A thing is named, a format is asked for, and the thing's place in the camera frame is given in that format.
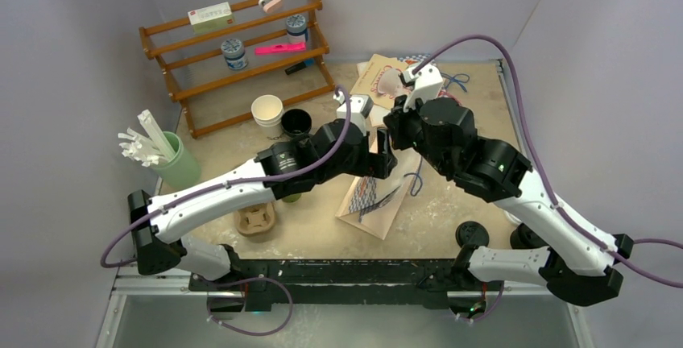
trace white and pink object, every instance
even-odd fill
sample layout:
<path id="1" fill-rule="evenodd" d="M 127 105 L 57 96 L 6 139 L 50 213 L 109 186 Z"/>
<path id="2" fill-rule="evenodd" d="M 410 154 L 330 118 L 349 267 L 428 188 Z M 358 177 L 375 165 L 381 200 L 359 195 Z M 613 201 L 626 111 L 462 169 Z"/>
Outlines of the white and pink object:
<path id="1" fill-rule="evenodd" d="M 261 126 L 261 131 L 270 140 L 282 135 L 282 115 L 284 106 L 282 100 L 271 94 L 256 98 L 251 103 L 251 115 L 254 121 Z"/>
<path id="2" fill-rule="evenodd" d="M 273 44 L 272 46 L 263 46 L 261 48 L 255 48 L 254 54 L 257 56 L 264 56 L 266 54 L 278 54 L 281 52 L 305 52 L 306 43 L 283 43 L 283 44 Z"/>

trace wooden rack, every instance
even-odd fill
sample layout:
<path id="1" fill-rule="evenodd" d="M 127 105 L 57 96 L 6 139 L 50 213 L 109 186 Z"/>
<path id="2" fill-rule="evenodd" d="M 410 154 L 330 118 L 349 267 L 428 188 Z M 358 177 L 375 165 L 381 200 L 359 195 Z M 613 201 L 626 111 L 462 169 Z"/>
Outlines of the wooden rack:
<path id="1" fill-rule="evenodd" d="M 215 130 L 224 128 L 226 126 L 231 126 L 234 125 L 238 122 L 243 122 L 246 120 L 249 120 L 251 118 L 251 112 L 247 112 L 244 114 L 240 114 L 239 116 L 235 116 L 232 118 L 228 118 L 224 121 L 217 122 L 213 125 L 209 126 L 204 126 L 204 127 L 196 127 L 194 124 L 194 121 L 192 120 L 192 113 L 190 112 L 190 108 L 188 105 L 188 100 L 191 97 L 194 97 L 198 94 L 203 94 L 206 92 L 209 92 L 211 90 L 218 89 L 222 86 L 230 85 L 233 84 L 237 81 L 241 81 L 250 77 L 258 76 L 259 74 L 267 73 L 272 70 L 277 70 L 280 68 L 285 68 L 287 66 L 291 66 L 293 64 L 299 63 L 303 60 L 308 60 L 313 58 L 320 69 L 323 77 L 325 78 L 325 81 L 327 82 L 326 86 L 323 86 L 319 89 L 311 90 L 307 93 L 302 93 L 299 94 L 295 97 L 288 98 L 283 101 L 283 104 L 291 105 L 297 102 L 302 102 L 305 100 L 308 100 L 309 98 L 312 97 L 317 97 L 323 93 L 331 92 L 334 89 L 334 80 L 332 79 L 332 76 L 329 74 L 329 71 L 325 67 L 325 62 L 322 59 L 323 54 L 329 53 L 329 45 L 327 44 L 327 40 L 325 37 L 322 35 L 322 32 L 320 30 L 320 27 L 318 26 L 318 22 L 316 20 L 316 10 L 322 10 L 322 1 L 321 0 L 309 0 L 310 3 L 297 7 L 292 10 L 286 10 L 279 12 L 277 14 L 270 14 L 263 16 L 260 19 L 255 19 L 251 20 L 249 22 L 244 22 L 244 23 L 238 23 L 235 24 L 232 27 L 227 27 L 221 30 L 217 31 L 211 31 L 203 35 L 197 35 L 193 36 L 192 38 L 181 40 L 179 42 L 167 44 L 166 46 L 159 46 L 156 47 L 152 41 L 151 41 L 151 36 L 154 34 L 159 34 L 165 31 L 173 30 L 178 27 L 185 27 L 190 24 L 189 18 L 185 17 L 182 19 L 176 19 L 171 22 L 163 23 L 157 26 L 152 26 L 152 27 L 140 27 L 140 40 L 142 41 L 143 44 L 143 51 L 145 52 L 145 55 L 147 56 L 148 59 L 152 60 L 155 59 L 158 63 L 159 66 L 161 67 L 161 73 L 164 75 L 164 80 L 166 81 L 166 88 L 168 90 L 168 96 L 174 101 L 174 102 L 179 102 L 180 105 L 183 108 L 183 114 L 185 115 L 185 118 L 188 121 L 188 128 L 190 131 L 190 134 L 192 135 L 193 138 L 197 138 L 201 135 L 206 135 L 210 132 L 213 132 Z M 237 12 L 240 10 L 244 10 L 249 7 L 257 6 L 259 4 L 259 0 L 247 0 L 245 2 L 240 2 L 240 3 L 235 3 L 235 4 L 230 4 L 230 9 L 233 12 Z M 202 43 L 207 40 L 211 39 L 216 39 L 228 34 L 232 34 L 237 31 L 242 31 L 246 30 L 252 27 L 257 27 L 265 23 L 269 22 L 274 22 L 276 20 L 280 19 L 285 19 L 288 16 L 295 15 L 295 14 L 303 14 L 303 13 L 308 13 L 308 34 L 310 35 L 310 40 L 312 40 L 312 48 L 302 52 L 301 54 L 296 54 L 294 56 L 288 56 L 287 58 L 283 58 L 282 60 L 278 60 L 276 62 L 272 62 L 270 64 L 265 64 L 256 68 L 250 68 L 248 70 L 242 70 L 240 72 L 236 72 L 235 74 L 232 74 L 228 77 L 221 78 L 219 80 L 215 81 L 210 81 L 207 82 L 203 85 L 196 85 L 190 89 L 181 89 L 178 81 L 176 78 L 173 76 L 172 70 L 177 69 L 177 68 L 182 68 L 184 66 L 187 66 L 189 64 L 194 64 L 196 62 L 200 62 L 202 60 L 207 60 L 208 58 L 212 58 L 215 56 L 220 56 L 222 55 L 221 49 L 217 48 L 215 50 L 211 50 L 209 52 L 205 52 L 202 54 L 198 54 L 195 56 L 190 56 L 188 58 L 184 58 L 182 60 L 177 60 L 175 62 L 169 62 L 167 63 L 166 60 L 162 57 L 162 54 L 167 53 L 167 52 L 172 52 L 181 48 L 186 48 L 188 46 L 192 46 L 194 44 Z M 275 31 L 270 34 L 262 35 L 257 38 L 252 38 L 248 40 L 244 40 L 244 47 L 247 48 L 249 46 L 255 45 L 255 44 L 260 44 L 262 42 L 266 42 L 271 39 L 279 38 L 281 36 L 285 36 L 287 34 L 287 30 L 280 30 L 280 31 Z"/>

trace stack of paper cups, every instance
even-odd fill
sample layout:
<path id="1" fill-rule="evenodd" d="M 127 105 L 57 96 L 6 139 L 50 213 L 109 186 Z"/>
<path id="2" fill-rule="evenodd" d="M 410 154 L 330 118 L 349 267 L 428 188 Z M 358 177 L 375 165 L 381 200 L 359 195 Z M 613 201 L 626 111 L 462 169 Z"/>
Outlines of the stack of paper cups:
<path id="1" fill-rule="evenodd" d="M 282 115 L 284 106 L 276 96 L 266 94 L 251 103 L 251 115 L 269 139 L 277 139 L 282 135 Z"/>

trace pink object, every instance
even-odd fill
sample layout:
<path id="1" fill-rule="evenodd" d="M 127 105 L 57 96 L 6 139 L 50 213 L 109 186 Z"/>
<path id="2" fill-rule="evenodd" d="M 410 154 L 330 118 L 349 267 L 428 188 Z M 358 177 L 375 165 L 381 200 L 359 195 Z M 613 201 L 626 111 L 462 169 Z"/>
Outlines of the pink object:
<path id="1" fill-rule="evenodd" d="M 274 44 L 272 46 L 263 46 L 262 48 L 255 48 L 254 54 L 257 56 L 264 56 L 266 54 L 276 54 L 279 52 L 304 52 L 306 51 L 306 43 L 294 43 L 294 44 Z"/>

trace gray lid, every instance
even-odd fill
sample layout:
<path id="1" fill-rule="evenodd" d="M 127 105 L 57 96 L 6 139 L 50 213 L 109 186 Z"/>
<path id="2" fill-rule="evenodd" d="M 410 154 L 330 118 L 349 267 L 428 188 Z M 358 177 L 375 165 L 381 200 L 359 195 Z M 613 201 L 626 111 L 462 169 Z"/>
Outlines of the gray lid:
<path id="1" fill-rule="evenodd" d="M 284 24 L 287 26 L 287 31 L 292 34 L 303 32 L 307 27 L 306 18 L 302 14 L 288 16 Z"/>
<path id="2" fill-rule="evenodd" d="M 244 44 L 236 38 L 228 39 L 221 44 L 221 50 L 226 58 L 239 58 L 244 54 Z"/>

